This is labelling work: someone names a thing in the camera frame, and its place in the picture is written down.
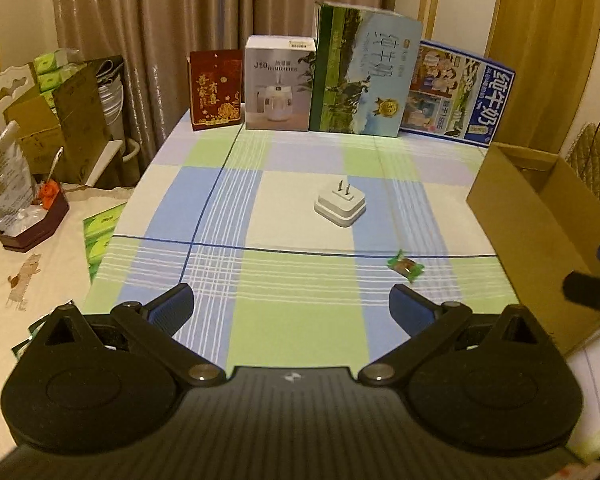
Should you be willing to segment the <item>silver foil bag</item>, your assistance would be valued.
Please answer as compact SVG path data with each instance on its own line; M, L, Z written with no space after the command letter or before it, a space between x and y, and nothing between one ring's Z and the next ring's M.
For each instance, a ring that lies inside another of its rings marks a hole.
M21 209L35 196L35 182L26 156L18 144L18 122L11 120L0 135L0 231L17 220Z

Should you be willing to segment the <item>wooden door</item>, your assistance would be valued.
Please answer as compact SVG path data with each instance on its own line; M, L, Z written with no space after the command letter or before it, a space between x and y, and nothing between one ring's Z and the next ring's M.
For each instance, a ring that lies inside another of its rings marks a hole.
M516 72L494 140L558 153L600 34L600 0L496 0L486 55Z

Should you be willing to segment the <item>green milk carton box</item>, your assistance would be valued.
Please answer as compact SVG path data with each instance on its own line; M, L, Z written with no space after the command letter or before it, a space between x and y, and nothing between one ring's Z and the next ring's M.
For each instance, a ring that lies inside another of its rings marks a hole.
M314 37L309 128L397 136L418 58L422 23L394 11L317 2Z

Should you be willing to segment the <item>quilted beige chair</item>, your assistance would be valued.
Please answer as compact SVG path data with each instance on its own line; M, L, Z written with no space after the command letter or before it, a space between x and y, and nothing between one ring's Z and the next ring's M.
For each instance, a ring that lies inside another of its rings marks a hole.
M584 125L565 160L600 201L600 128Z

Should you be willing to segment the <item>checkered tablecloth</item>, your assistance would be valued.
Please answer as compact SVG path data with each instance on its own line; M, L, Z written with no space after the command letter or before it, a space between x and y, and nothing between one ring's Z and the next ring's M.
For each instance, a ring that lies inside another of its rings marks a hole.
M181 118L135 188L84 302L106 312L172 286L196 307L176 337L220 367L344 365L401 344L388 296L402 249L419 294L497 313L516 301L466 197L482 148L397 138L195 131ZM366 211L340 228L314 211L347 177Z

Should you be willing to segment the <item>white carved chair back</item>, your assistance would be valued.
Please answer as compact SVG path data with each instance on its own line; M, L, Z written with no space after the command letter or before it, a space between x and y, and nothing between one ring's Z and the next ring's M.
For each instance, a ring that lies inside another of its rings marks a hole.
M39 94L38 78L32 63L3 70L0 73L0 132L6 127L5 112L12 104Z

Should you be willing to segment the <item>green wrapped candy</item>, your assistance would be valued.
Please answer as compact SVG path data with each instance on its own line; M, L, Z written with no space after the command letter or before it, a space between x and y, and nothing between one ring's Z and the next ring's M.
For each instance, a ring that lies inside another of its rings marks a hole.
M402 275L409 283L414 283L425 270L423 264L407 257L402 249L396 252L395 256L388 258L387 267Z

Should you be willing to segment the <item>stacked green tissue packs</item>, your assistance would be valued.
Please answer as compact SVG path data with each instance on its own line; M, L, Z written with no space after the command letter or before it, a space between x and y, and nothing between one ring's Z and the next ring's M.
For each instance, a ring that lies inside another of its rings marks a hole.
M53 112L56 110L53 91L84 66L84 56L78 49L61 48L40 54L33 60L38 90Z

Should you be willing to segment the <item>red gift box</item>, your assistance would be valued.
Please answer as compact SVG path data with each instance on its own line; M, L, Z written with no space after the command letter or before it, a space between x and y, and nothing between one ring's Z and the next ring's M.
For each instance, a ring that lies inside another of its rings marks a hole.
M189 53L189 110L195 130L242 122L242 62L239 49Z

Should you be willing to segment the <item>brown cardboard storage box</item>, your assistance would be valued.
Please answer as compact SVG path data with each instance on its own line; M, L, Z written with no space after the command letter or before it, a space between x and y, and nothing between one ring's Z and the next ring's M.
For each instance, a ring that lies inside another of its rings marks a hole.
M31 174L46 176L61 152L55 178L84 184L109 142L94 68L79 70L56 88L52 97L55 108L50 108L44 96L35 96L12 104L6 118L19 126L18 145Z

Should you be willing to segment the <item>brown curtain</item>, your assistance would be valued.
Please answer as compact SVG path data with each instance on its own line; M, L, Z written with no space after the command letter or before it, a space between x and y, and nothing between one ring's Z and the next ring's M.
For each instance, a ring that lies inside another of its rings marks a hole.
M251 35L307 36L317 2L392 9L395 0L54 0L58 42L87 58L120 55L126 125L148 165L188 108L193 51L238 49Z

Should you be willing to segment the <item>white humidifier box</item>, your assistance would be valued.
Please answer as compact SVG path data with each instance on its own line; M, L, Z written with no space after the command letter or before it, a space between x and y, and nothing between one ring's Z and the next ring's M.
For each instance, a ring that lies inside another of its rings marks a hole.
M316 46L311 37L253 35L245 44L245 126L306 131Z

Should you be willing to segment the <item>open cardboard box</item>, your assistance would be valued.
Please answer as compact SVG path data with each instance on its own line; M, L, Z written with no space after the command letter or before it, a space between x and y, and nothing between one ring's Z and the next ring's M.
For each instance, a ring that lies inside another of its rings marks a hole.
M600 311L562 292L578 271L600 278L600 201L559 155L492 143L467 197L521 304L563 354L600 330Z

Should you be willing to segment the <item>white power adapter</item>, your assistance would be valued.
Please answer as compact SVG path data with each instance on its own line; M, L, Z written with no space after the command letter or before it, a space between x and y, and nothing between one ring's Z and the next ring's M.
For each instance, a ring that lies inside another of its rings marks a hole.
M366 195L347 177L337 177L318 192L314 211L336 226L348 228L366 211Z

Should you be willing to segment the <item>green tissue pack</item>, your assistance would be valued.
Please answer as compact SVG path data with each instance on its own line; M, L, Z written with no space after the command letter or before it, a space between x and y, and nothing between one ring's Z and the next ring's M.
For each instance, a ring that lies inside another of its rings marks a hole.
M94 281L100 263L106 255L124 207L125 203L122 203L83 220L85 256L91 282Z

